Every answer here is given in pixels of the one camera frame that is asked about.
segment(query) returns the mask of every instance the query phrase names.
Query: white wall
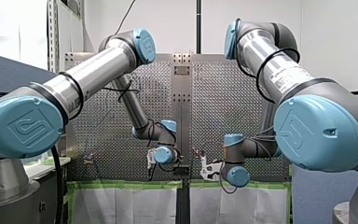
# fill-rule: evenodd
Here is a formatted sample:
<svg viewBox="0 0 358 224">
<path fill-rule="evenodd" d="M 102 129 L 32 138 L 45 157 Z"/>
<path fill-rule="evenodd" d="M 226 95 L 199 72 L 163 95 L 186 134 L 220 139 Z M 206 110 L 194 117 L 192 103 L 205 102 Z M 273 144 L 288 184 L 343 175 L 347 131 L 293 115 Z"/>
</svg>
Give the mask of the white wall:
<svg viewBox="0 0 358 224">
<path fill-rule="evenodd" d="M 302 64 L 358 90 L 358 0 L 303 0 Z"/>
<path fill-rule="evenodd" d="M 87 51 L 117 30 L 131 0 L 86 0 Z M 194 0 L 136 1 L 120 31 L 145 28 L 154 37 L 158 53 L 195 50 L 196 7 Z"/>
<path fill-rule="evenodd" d="M 95 51 L 113 34 L 131 0 L 85 2 L 87 51 Z M 202 1 L 202 53 L 223 53 L 228 25 L 244 21 L 275 21 L 287 25 L 300 39 L 301 1 L 208 0 Z M 159 53 L 196 51 L 195 0 L 136 1 L 121 31 L 146 28 L 155 38 Z"/>
</svg>

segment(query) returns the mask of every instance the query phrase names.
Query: green tape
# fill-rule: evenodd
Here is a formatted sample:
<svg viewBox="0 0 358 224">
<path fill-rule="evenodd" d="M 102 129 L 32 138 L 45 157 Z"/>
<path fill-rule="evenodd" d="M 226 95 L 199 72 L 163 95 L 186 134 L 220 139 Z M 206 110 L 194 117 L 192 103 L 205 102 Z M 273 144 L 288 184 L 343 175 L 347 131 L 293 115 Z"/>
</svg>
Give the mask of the green tape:
<svg viewBox="0 0 358 224">
<path fill-rule="evenodd" d="M 290 189 L 291 182 L 258 182 L 251 181 L 246 188 L 248 189 Z M 223 182 L 224 186 L 229 186 L 227 181 Z M 219 182 L 205 181 L 205 180 L 191 180 L 191 188 L 207 189 L 220 188 Z"/>
<path fill-rule="evenodd" d="M 125 181 L 125 180 L 91 180 L 73 181 L 67 183 L 70 189 L 179 189 L 181 181 Z"/>
</svg>

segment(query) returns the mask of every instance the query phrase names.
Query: perforated metal panel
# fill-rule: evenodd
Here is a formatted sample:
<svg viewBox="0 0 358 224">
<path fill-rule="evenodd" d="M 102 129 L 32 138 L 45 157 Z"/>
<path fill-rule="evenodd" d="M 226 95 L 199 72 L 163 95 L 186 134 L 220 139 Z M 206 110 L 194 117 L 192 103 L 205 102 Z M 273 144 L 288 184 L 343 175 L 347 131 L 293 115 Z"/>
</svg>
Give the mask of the perforated metal panel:
<svg viewBox="0 0 358 224">
<path fill-rule="evenodd" d="M 194 55 L 192 71 L 192 121 L 190 145 L 203 149 L 208 161 L 223 159 L 226 133 L 254 136 L 259 130 L 262 99 L 255 80 L 244 75 L 236 62 L 220 55 Z M 192 177 L 200 178 L 200 159 L 193 158 Z M 247 159 L 245 167 L 253 180 L 288 179 L 288 162 Z"/>
<path fill-rule="evenodd" d="M 66 68 L 92 55 L 68 53 Z M 173 62 L 175 59 L 172 55 L 158 55 L 154 63 L 141 66 L 131 74 L 132 87 L 140 90 L 138 96 L 149 118 L 178 122 L 181 130 L 178 146 L 183 152 L 204 149 L 209 162 L 223 159 L 221 143 L 226 133 L 244 133 L 249 137 L 258 132 L 262 100 L 255 89 L 255 80 L 242 74 L 235 62 L 219 55 L 191 55 L 190 74 L 175 75 L 174 67 L 178 65 Z M 190 103 L 190 113 L 184 112 L 185 98 L 186 104 Z M 73 179 L 146 179 L 147 141 L 131 136 L 131 122 L 124 106 L 117 101 L 117 93 L 100 91 L 88 100 L 75 122 L 75 130 L 80 153 L 69 170 Z M 184 137 L 187 136 L 184 132 L 190 133 L 189 138 Z M 190 155 L 191 177 L 200 178 L 200 159 Z M 94 163 L 85 163 L 90 158 L 94 158 Z M 287 181 L 288 164 L 282 158 L 247 159 L 245 167 L 253 180 Z M 171 178 L 171 174 L 156 169 L 156 180 Z"/>
<path fill-rule="evenodd" d="M 68 53 L 67 69 L 91 56 Z M 131 74 L 131 88 L 139 90 L 144 111 L 153 120 L 172 118 L 172 63 L 163 56 L 159 59 Z M 117 101 L 118 95 L 112 91 L 99 91 L 85 103 L 82 114 L 76 119 L 79 156 L 69 170 L 73 179 L 147 179 L 147 141 L 131 136 L 131 121 L 124 106 Z M 156 169 L 154 179 L 171 179 L 171 174 Z"/>
</svg>

